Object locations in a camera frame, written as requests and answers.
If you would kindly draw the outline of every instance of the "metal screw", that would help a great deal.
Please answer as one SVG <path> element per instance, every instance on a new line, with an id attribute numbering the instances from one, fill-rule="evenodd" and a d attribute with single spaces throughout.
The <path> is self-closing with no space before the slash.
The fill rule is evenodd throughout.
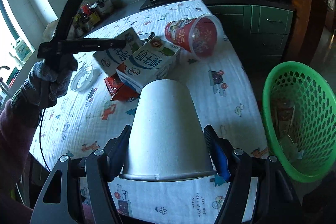
<path id="1" fill-rule="evenodd" d="M 240 155 L 244 154 L 244 151 L 243 151 L 242 149 L 240 149 L 240 148 L 236 148 L 236 149 L 234 150 L 234 153 L 235 153 L 237 156 L 240 156 Z"/>
<path id="2" fill-rule="evenodd" d="M 61 161 L 61 162 L 65 162 L 65 161 L 67 161 L 68 160 L 68 156 L 67 155 L 63 155 L 63 156 L 61 156 L 60 158 L 59 158 L 59 161 Z"/>
<path id="3" fill-rule="evenodd" d="M 104 153 L 104 150 L 103 149 L 97 149 L 95 152 L 94 152 L 94 154 L 96 155 L 96 156 L 100 156 L 100 155 L 103 155 L 103 153 Z"/>
<path id="4" fill-rule="evenodd" d="M 278 161 L 278 158 L 277 158 L 276 156 L 270 156 L 270 157 L 269 157 L 269 160 L 270 160 L 271 162 L 277 162 L 277 161 Z"/>

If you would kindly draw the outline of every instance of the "green cabinet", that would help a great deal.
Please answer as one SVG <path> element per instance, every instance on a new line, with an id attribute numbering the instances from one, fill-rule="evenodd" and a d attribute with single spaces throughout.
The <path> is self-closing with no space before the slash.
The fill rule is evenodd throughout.
<path id="1" fill-rule="evenodd" d="M 293 12 L 258 5 L 213 5 L 244 67 L 272 68 L 280 62 L 291 29 Z"/>
<path id="2" fill-rule="evenodd" d="M 252 5 L 251 33 L 289 34 L 293 12 Z"/>

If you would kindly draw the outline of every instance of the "faucet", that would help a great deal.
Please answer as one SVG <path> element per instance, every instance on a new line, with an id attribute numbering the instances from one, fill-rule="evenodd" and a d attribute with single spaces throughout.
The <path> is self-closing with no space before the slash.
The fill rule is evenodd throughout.
<path id="1" fill-rule="evenodd" d="M 0 67 L 0 70 L 1 69 L 6 69 L 6 70 L 10 70 L 9 67 L 7 66 L 1 66 Z M 12 98 L 13 96 L 9 93 L 9 86 L 7 85 L 7 83 L 5 83 L 3 81 L 3 78 L 0 77 L 0 88 L 3 90 L 4 93 L 6 93 L 6 95 L 9 97 L 9 98 Z"/>

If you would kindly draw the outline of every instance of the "milk carton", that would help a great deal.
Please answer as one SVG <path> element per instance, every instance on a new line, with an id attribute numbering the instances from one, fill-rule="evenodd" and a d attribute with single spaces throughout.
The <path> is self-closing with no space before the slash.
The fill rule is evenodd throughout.
<path id="1" fill-rule="evenodd" d="M 143 45 L 132 27 L 114 39 L 125 39 L 126 46 L 124 48 L 110 48 L 93 54 L 93 57 L 108 76 L 115 74 L 116 68 Z"/>
<path id="2" fill-rule="evenodd" d="M 180 49 L 154 37 L 117 67 L 119 78 L 140 94 L 148 83 L 166 77 L 175 66 Z"/>

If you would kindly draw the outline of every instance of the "red plastic cup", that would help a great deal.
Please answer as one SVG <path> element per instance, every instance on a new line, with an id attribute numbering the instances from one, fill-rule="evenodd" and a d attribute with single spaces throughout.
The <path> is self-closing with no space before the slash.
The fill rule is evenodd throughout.
<path id="1" fill-rule="evenodd" d="M 169 22 L 165 28 L 168 41 L 191 52 L 201 60 L 212 56 L 223 42 L 221 22 L 212 14 Z"/>

